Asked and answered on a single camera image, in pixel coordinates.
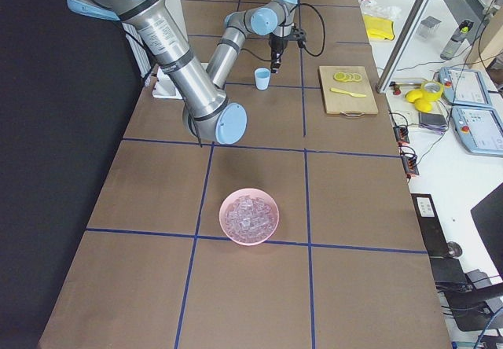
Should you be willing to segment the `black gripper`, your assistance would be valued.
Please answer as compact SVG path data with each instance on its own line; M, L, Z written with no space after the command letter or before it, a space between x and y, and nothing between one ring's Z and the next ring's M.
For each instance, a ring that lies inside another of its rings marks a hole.
M270 71L277 74L281 66L281 56L287 47L287 40L283 37L270 36Z

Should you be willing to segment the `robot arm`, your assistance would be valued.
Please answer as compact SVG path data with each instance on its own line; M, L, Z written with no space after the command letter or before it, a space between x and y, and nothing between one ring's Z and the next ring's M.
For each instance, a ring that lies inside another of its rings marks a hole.
M206 72L211 81L223 87L249 35L269 37L270 71L277 73L283 52L291 41L302 45L306 32L294 23L299 0L272 0L264 6L234 12L225 19L225 31Z
M184 101L183 121L198 140L229 145L247 126L242 105L210 79L165 6L166 0L67 0L75 13L133 26Z

